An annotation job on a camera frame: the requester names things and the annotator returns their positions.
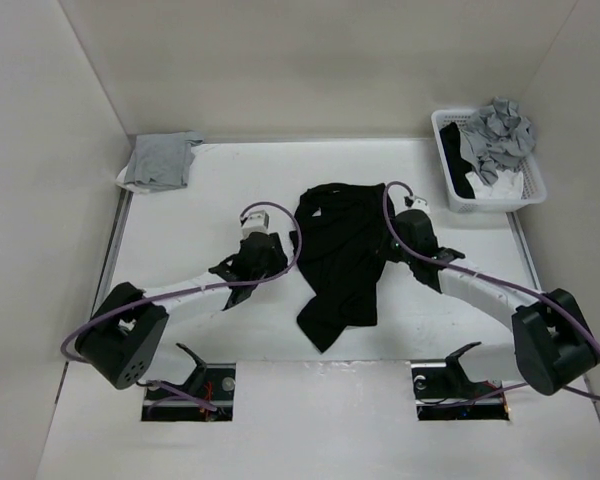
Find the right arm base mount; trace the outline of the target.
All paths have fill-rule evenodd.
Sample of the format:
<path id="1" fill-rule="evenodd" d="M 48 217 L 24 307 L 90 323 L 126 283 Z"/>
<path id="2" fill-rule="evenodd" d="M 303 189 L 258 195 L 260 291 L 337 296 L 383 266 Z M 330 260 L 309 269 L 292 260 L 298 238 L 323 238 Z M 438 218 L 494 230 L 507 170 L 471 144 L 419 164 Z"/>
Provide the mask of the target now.
<path id="1" fill-rule="evenodd" d="M 420 421 L 508 421 L 503 393 L 477 400 L 502 387 L 499 380 L 470 381 L 444 361 L 412 363 L 411 374 Z"/>

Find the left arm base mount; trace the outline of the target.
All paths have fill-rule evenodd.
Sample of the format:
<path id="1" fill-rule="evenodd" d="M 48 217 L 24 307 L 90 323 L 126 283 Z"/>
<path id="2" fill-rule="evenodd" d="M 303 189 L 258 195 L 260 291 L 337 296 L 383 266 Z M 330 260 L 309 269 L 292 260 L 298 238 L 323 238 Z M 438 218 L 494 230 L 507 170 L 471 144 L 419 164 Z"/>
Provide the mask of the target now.
<path id="1" fill-rule="evenodd" d="M 195 367 L 183 384 L 171 387 L 202 399 L 216 407 L 207 410 L 170 390 L 156 388 L 146 381 L 136 385 L 144 388 L 141 420 L 143 422 L 230 422 L 233 419 L 236 392 L 236 364 L 208 364 L 206 370 Z"/>

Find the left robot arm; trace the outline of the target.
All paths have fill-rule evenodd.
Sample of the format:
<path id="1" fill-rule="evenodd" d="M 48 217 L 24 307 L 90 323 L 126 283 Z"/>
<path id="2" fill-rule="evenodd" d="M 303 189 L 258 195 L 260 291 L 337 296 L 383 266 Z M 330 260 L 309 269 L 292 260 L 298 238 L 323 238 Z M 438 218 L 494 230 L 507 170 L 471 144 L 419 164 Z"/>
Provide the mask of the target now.
<path id="1" fill-rule="evenodd" d="M 151 378 L 170 322 L 234 308 L 287 267 L 279 235 L 253 232 L 237 253 L 192 279 L 146 289 L 120 283 L 75 336 L 74 349 L 114 388 L 126 389 Z"/>

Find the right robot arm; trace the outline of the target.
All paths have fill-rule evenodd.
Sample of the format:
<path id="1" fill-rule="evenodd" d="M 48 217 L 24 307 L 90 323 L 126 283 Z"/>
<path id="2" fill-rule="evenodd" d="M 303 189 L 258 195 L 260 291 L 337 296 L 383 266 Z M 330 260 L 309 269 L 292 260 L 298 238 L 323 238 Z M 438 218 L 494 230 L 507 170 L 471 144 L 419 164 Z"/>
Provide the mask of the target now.
<path id="1" fill-rule="evenodd" d="M 474 307 L 511 333 L 507 343 L 473 342 L 449 355 L 443 380 L 451 393 L 463 396 L 483 380 L 506 380 L 551 396 L 600 364 L 600 346 L 566 290 L 541 292 L 478 271 L 463 253 L 439 245 L 422 210 L 386 213 L 384 222 L 388 260 L 406 264 L 420 284 Z"/>

